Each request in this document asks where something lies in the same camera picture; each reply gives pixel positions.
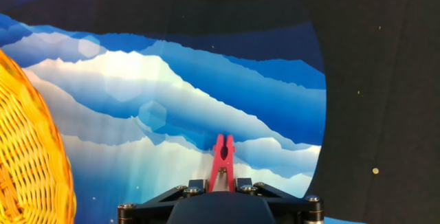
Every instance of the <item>white cloud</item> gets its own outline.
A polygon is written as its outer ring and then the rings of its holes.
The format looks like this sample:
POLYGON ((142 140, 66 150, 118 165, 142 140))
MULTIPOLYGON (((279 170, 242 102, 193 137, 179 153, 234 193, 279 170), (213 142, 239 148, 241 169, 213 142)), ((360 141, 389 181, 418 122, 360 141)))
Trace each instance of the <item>white cloud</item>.
MULTIPOLYGON (((206 179, 212 167, 210 154, 167 141, 154 146, 147 137, 119 146, 83 142, 68 135, 63 135, 63 142, 76 174, 100 179, 117 177, 129 182, 127 187, 132 190, 127 192, 125 201, 132 201, 134 194, 139 193, 142 201, 147 201, 172 187, 187 185, 190 179, 206 179)), ((286 179, 244 164, 235 164, 234 170, 235 177, 264 181, 296 197, 304 195, 311 181, 311 177, 302 174, 286 179)))
POLYGON ((62 134, 76 135, 87 141, 110 145, 133 142, 145 136, 134 117, 123 119, 96 113, 77 103, 59 87, 41 80, 32 71, 24 69, 24 72, 44 97, 62 134))
POLYGON ((240 140, 274 137, 283 148, 304 148, 272 131, 256 116, 219 102, 194 88, 176 75, 159 56, 107 52, 77 63, 64 63, 60 59, 45 60, 28 69, 74 97, 87 96, 90 100, 102 100, 107 93, 107 97, 119 101, 130 98, 131 107, 141 107, 154 100, 166 108, 167 115, 173 115, 177 125, 185 123, 196 130, 223 131, 235 134, 237 139, 241 137, 240 140))
POLYGON ((57 59, 58 57, 65 61, 76 62, 79 59, 89 59, 97 54, 105 53, 107 49, 91 41, 71 38, 58 32, 41 32, 5 45, 2 50, 17 62, 33 65, 47 58, 57 59))
POLYGON ((285 150, 272 137, 235 143, 235 155, 255 168, 267 168, 288 177, 291 174, 314 172, 320 146, 302 150, 285 150))

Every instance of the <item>black plastic part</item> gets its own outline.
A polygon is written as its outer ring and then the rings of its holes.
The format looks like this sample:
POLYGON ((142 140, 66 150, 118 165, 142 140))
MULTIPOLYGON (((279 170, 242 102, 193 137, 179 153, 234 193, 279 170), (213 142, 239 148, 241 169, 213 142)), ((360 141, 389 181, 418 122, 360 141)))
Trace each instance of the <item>black plastic part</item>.
POLYGON ((200 190, 204 191, 204 181, 203 179, 194 179, 194 180, 190 180, 188 187, 197 187, 200 190))
POLYGON ((234 192, 211 192, 179 201, 167 223, 276 224, 264 199, 234 192))
POLYGON ((240 191, 241 186, 251 186, 252 185, 252 179, 251 178, 238 178, 235 179, 236 181, 236 191, 240 191))

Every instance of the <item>black background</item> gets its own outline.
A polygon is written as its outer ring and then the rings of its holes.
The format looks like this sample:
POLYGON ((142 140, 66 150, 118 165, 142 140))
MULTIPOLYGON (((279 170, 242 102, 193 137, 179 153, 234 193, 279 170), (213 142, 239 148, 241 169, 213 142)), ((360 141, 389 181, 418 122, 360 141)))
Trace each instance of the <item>black background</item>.
MULTIPOLYGON (((162 26, 143 22, 147 14, 130 16, 123 1, 113 8, 102 8, 105 1, 90 7, 81 0, 64 3, 72 12, 68 17, 53 17, 55 7, 48 5, 44 12, 31 5, 3 13, 28 25, 66 30, 188 35, 265 30, 310 19, 322 50, 328 96, 324 143, 309 194, 324 198, 326 216, 337 219, 440 221, 440 0, 196 1, 205 4, 183 22, 182 10, 194 5, 168 0, 161 8, 167 17, 162 26), (209 10, 225 13, 237 1, 267 15, 249 11, 209 19, 214 17, 209 10), (295 13, 292 5, 305 5, 309 14, 295 13), (124 6, 121 14, 118 8, 124 6), (80 22, 75 7, 108 18, 80 22)), ((142 0, 131 5, 143 5, 142 0)))

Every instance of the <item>black mount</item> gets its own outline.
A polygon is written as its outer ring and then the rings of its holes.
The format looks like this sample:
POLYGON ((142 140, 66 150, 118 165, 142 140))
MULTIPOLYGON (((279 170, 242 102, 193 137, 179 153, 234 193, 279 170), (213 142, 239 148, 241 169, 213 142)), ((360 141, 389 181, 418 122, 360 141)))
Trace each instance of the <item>black mount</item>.
POLYGON ((143 204, 118 206, 118 224, 323 224, 324 203, 294 197, 250 178, 234 180, 235 192, 209 192, 208 181, 190 180, 143 204))

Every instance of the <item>screw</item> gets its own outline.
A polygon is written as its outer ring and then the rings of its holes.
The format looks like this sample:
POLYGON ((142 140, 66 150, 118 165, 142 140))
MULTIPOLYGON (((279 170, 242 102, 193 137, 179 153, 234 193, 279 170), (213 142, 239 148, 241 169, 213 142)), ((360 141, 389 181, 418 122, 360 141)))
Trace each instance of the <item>screw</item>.
POLYGON ((125 210, 126 209, 131 209, 131 208, 134 208, 134 207, 136 207, 136 203, 123 203, 123 204, 118 206, 118 208, 125 209, 125 210))
POLYGON ((257 188, 254 187, 254 186, 245 185, 245 186, 241 186, 240 190, 243 191, 243 192, 253 192, 253 191, 256 191, 257 188))
POLYGON ((197 194, 199 192, 200 189, 198 187, 189 187, 184 190, 184 193, 189 193, 189 194, 197 194))
POLYGON ((259 187, 263 187, 265 185, 265 183, 263 183, 263 182, 257 182, 257 183, 254 183, 254 186, 255 187, 257 187, 257 186, 259 186, 259 187))
POLYGON ((178 190, 185 190, 188 186, 176 186, 178 190))
POLYGON ((310 201, 310 202, 316 202, 316 201, 319 201, 319 200, 320 200, 319 197, 314 196, 314 195, 307 196, 307 197, 305 197, 304 199, 305 199, 306 201, 310 201))

